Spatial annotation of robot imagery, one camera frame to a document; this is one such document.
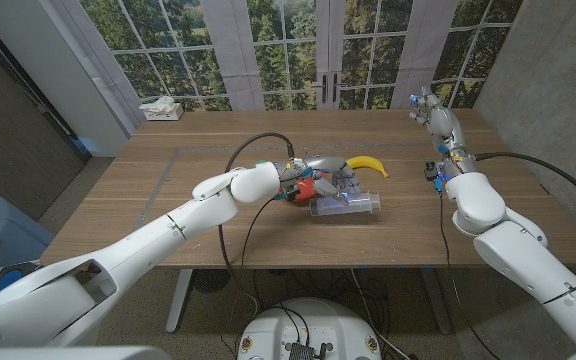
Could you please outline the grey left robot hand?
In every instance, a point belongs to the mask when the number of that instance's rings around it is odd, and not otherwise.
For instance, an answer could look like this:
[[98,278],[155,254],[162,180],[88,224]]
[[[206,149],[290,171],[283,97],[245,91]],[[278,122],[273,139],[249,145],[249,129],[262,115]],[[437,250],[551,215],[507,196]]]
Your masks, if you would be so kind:
[[338,156],[314,155],[291,158],[283,168],[277,168],[280,188],[288,201],[294,201],[301,190],[298,181],[312,178],[314,191],[347,206],[349,194],[361,193],[359,180],[347,161]]

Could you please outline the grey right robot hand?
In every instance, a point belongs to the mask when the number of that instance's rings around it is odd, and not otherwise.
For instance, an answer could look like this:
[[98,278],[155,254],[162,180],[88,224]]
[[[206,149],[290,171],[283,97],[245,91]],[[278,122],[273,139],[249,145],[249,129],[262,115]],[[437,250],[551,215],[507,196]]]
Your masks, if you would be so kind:
[[410,117],[431,134],[433,146],[440,154],[461,161],[467,151],[457,116],[426,87],[421,91],[421,95],[409,97],[413,108]]

